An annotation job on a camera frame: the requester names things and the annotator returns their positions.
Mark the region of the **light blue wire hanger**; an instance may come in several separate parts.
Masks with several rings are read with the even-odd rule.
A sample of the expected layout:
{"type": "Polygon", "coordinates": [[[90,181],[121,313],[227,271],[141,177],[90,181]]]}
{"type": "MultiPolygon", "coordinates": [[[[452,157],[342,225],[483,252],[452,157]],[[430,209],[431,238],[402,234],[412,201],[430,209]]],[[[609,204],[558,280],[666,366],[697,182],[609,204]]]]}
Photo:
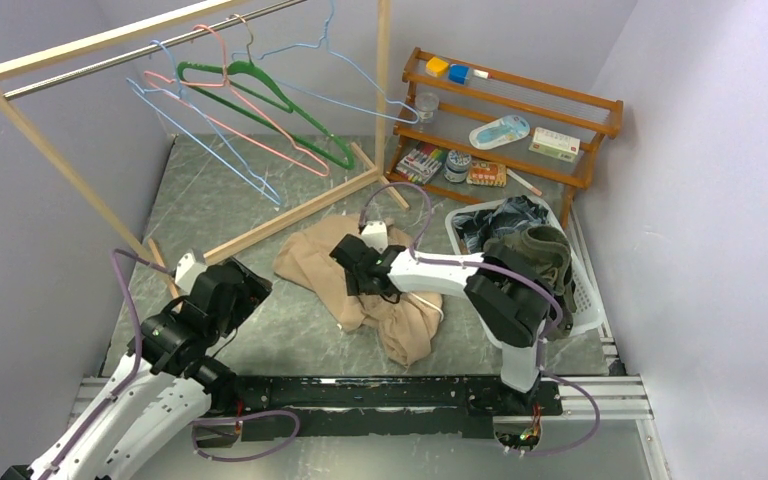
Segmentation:
{"type": "Polygon", "coordinates": [[[207,115],[191,101],[190,96],[186,92],[187,87],[177,73],[174,73],[171,78],[168,78],[157,72],[146,70],[143,72],[142,81],[127,78],[126,82],[131,91],[153,110],[161,120],[165,120],[176,129],[178,133],[183,134],[186,138],[194,142],[207,153],[209,157],[218,161],[237,178],[249,185],[276,207],[283,204],[283,199],[275,187],[266,177],[252,167],[248,159],[236,148],[232,140],[226,135],[226,132],[230,133],[230,130],[220,126],[218,120],[207,115]],[[156,102],[157,99],[167,99],[182,104],[185,110],[193,113],[210,128],[215,135],[215,139],[220,141],[220,145],[224,148],[225,152],[221,152],[218,145],[209,144],[199,135],[188,130],[172,115],[165,111],[156,102]]]}

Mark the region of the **olive green shorts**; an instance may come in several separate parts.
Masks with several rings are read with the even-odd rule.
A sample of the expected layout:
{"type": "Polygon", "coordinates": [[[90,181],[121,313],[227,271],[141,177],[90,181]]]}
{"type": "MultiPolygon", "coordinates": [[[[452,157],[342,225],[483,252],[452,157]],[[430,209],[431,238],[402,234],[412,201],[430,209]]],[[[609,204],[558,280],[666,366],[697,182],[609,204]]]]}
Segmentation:
{"type": "Polygon", "coordinates": [[[551,225],[530,226],[500,238],[488,239],[483,251],[487,252],[496,244],[503,244],[521,254],[551,287],[562,307],[563,319],[548,339],[555,341],[570,337],[574,327],[573,314],[578,309],[574,298],[577,284],[573,279],[571,247],[565,234],[551,225]]]}

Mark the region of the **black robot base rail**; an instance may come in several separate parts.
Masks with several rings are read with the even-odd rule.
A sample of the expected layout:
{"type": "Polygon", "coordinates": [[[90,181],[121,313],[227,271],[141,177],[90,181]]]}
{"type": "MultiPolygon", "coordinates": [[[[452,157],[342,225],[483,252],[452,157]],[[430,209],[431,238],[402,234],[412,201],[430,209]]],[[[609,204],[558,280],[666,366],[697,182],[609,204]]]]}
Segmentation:
{"type": "Polygon", "coordinates": [[[241,415],[242,441],[459,434],[490,439],[495,421],[559,416],[558,386],[522,393],[497,375],[238,376],[205,388],[210,417],[241,415]]]}

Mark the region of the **green hanger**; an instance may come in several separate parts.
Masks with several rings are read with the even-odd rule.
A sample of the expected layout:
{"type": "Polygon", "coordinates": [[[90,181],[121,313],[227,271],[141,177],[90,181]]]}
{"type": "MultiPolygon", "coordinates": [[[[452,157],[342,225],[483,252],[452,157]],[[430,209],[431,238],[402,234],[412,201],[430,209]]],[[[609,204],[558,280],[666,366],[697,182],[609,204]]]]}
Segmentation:
{"type": "MultiPolygon", "coordinates": [[[[269,74],[267,74],[265,70],[257,66],[253,60],[249,60],[249,59],[232,60],[230,58],[230,55],[228,54],[227,44],[226,44],[226,56],[227,56],[227,61],[225,62],[225,64],[227,65],[228,78],[230,80],[231,86],[238,93],[240,93],[243,97],[248,99],[250,102],[252,102],[253,99],[257,99],[285,113],[299,116],[307,124],[314,127],[315,130],[317,130],[319,133],[323,134],[328,139],[334,141],[338,150],[341,151],[342,155],[338,157],[306,140],[301,139],[299,136],[285,130],[279,123],[277,123],[274,120],[278,125],[280,125],[286,132],[288,132],[293,137],[293,139],[299,146],[302,146],[303,148],[310,150],[318,158],[325,161],[329,167],[334,165],[334,166],[343,168],[345,170],[352,170],[355,168],[355,156],[352,150],[350,149],[348,143],[345,142],[336,134],[334,134],[332,131],[330,131],[324,124],[322,124],[320,121],[315,119],[310,113],[308,113],[296,102],[294,102],[289,96],[287,96],[287,94],[282,90],[282,88],[279,86],[277,81],[273,79],[269,74]],[[260,92],[257,92],[249,87],[246,87],[234,81],[233,77],[235,75],[248,76],[254,79],[257,83],[266,87],[266,89],[270,92],[270,94],[269,95],[262,94],[260,92]]],[[[176,65],[175,73],[177,73],[183,81],[188,81],[188,82],[195,82],[186,78],[186,75],[192,71],[217,74],[220,76],[220,80],[216,83],[208,83],[208,82],[196,82],[196,83],[219,84],[222,82],[221,67],[223,64],[224,64],[223,60],[220,65],[203,64],[203,63],[196,63],[191,61],[181,61],[176,65]]],[[[193,90],[193,91],[211,100],[214,100],[217,103],[222,104],[228,107],[229,109],[236,111],[239,114],[244,115],[243,111],[247,110],[251,114],[256,115],[256,112],[253,107],[249,107],[242,100],[238,100],[228,90],[219,89],[219,88],[202,87],[202,88],[197,88],[196,90],[193,90]]],[[[263,126],[268,127],[266,125],[265,120],[257,121],[253,118],[249,118],[249,119],[263,126]]]]}

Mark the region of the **dark leaf-print shorts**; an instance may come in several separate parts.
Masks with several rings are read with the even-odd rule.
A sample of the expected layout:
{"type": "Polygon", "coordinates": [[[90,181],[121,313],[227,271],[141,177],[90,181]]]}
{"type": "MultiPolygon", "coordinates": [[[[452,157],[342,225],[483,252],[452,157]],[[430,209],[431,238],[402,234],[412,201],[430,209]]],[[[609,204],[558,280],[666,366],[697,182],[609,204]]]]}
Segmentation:
{"type": "Polygon", "coordinates": [[[527,195],[509,197],[493,208],[456,213],[450,225],[463,253],[484,250],[489,240],[548,223],[550,209],[527,195]]]}

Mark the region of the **beige shorts with white stripe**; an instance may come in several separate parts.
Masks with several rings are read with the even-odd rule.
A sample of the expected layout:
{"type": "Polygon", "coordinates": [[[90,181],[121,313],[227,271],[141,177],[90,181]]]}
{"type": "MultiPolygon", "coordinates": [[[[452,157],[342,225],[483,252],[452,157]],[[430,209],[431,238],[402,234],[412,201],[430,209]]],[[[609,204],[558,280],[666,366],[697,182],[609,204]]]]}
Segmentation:
{"type": "Polygon", "coordinates": [[[314,292],[342,330],[375,329],[386,355],[408,367],[431,354],[444,318],[443,297],[413,292],[393,304],[375,295],[348,295],[344,269],[330,252],[345,235],[358,232],[358,223],[357,213],[328,215],[292,233],[280,248],[273,271],[314,292]]]}

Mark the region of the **pink wire hanger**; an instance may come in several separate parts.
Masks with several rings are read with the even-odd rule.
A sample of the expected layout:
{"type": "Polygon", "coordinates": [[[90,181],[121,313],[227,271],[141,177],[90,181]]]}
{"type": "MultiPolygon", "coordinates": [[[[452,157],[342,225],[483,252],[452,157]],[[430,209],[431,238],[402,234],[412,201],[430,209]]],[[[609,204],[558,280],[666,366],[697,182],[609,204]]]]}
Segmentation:
{"type": "Polygon", "coordinates": [[[244,139],[246,141],[249,141],[250,143],[253,143],[256,146],[259,146],[260,148],[262,148],[262,149],[264,149],[264,150],[266,150],[266,151],[268,151],[270,153],[273,153],[274,155],[276,155],[276,156],[278,156],[280,158],[283,158],[283,159],[285,159],[285,160],[287,160],[287,161],[289,161],[289,162],[291,162],[291,163],[293,163],[295,165],[298,165],[301,168],[303,168],[303,169],[305,169],[305,170],[307,170],[307,171],[309,171],[309,172],[311,172],[311,173],[313,173],[313,174],[315,174],[315,175],[317,175],[319,177],[327,177],[330,174],[330,167],[326,164],[325,161],[323,161],[322,159],[318,158],[310,150],[308,150],[306,148],[303,148],[302,146],[299,146],[295,142],[293,137],[288,132],[286,132],[280,125],[278,125],[268,115],[265,115],[257,106],[255,106],[252,102],[250,102],[248,99],[243,97],[240,93],[238,93],[231,86],[230,80],[229,80],[228,74],[227,74],[227,65],[225,64],[225,62],[227,61],[226,44],[225,44],[224,39],[222,38],[222,36],[215,29],[213,29],[211,27],[208,27],[207,25],[203,25],[203,24],[196,25],[193,28],[193,30],[204,30],[205,32],[211,33],[218,40],[218,43],[220,45],[220,50],[221,50],[221,53],[222,53],[222,60],[224,62],[224,64],[221,67],[222,82],[219,83],[219,84],[207,84],[207,83],[188,82],[188,81],[181,80],[178,77],[177,73],[175,73],[175,79],[169,79],[169,78],[166,78],[163,75],[160,75],[160,74],[158,74],[156,72],[146,70],[146,71],[143,72],[143,77],[144,77],[144,80],[146,81],[146,83],[149,86],[151,86],[151,87],[159,87],[159,85],[156,83],[156,80],[162,80],[163,82],[165,82],[167,84],[172,84],[177,89],[177,93],[176,94],[170,93],[170,96],[177,97],[178,101],[180,103],[189,105],[191,109],[195,109],[195,107],[192,106],[188,102],[188,100],[186,99],[185,91],[186,91],[187,88],[189,88],[191,90],[196,90],[197,88],[205,87],[205,88],[219,88],[219,89],[225,89],[225,90],[230,91],[238,100],[242,100],[249,107],[253,107],[255,112],[256,112],[256,115],[254,115],[254,114],[251,114],[250,112],[248,112],[247,110],[244,110],[243,111],[244,115],[248,116],[249,118],[253,118],[253,119],[257,120],[257,121],[265,120],[266,121],[266,125],[268,127],[272,127],[275,131],[281,133],[288,140],[290,145],[295,150],[297,150],[298,152],[301,152],[302,154],[304,154],[304,155],[310,157],[311,159],[313,159],[316,163],[318,163],[321,167],[323,167],[324,170],[320,171],[320,170],[314,169],[313,167],[310,167],[307,164],[302,163],[299,160],[296,160],[295,158],[291,158],[288,155],[273,149],[272,147],[269,147],[269,146],[267,146],[265,144],[260,143],[259,141],[255,141],[250,136],[235,130],[234,128],[232,128],[232,127],[222,123],[221,121],[216,120],[215,118],[213,118],[213,117],[211,117],[209,115],[206,115],[205,118],[207,119],[208,123],[211,126],[218,125],[218,126],[224,128],[225,130],[231,132],[232,134],[234,134],[234,135],[236,135],[236,136],[238,136],[238,137],[240,137],[240,138],[242,138],[242,139],[244,139]]]}

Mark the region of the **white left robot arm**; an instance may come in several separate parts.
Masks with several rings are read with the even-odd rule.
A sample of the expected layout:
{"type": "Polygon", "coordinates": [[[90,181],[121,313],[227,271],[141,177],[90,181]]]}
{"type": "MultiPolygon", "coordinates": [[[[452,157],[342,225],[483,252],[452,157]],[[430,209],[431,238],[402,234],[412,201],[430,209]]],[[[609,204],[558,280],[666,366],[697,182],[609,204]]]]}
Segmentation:
{"type": "Polygon", "coordinates": [[[207,351],[268,298],[269,280],[234,258],[194,253],[174,271],[181,296],[141,322],[102,390],[68,430],[5,479],[129,479],[179,431],[240,411],[244,381],[207,351]]]}

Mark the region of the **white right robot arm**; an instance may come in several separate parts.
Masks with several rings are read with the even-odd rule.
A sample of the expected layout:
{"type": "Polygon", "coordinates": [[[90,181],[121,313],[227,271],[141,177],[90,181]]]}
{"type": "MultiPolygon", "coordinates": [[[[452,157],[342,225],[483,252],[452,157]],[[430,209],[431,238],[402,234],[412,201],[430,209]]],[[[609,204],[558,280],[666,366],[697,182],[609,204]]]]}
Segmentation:
{"type": "Polygon", "coordinates": [[[394,302],[407,293],[431,292],[468,300],[486,336],[501,350],[502,406],[522,414],[536,403],[542,344],[564,312],[521,254],[503,244],[468,255],[424,253],[401,245],[377,251],[347,234],[330,257],[344,269],[350,296],[394,302]]]}

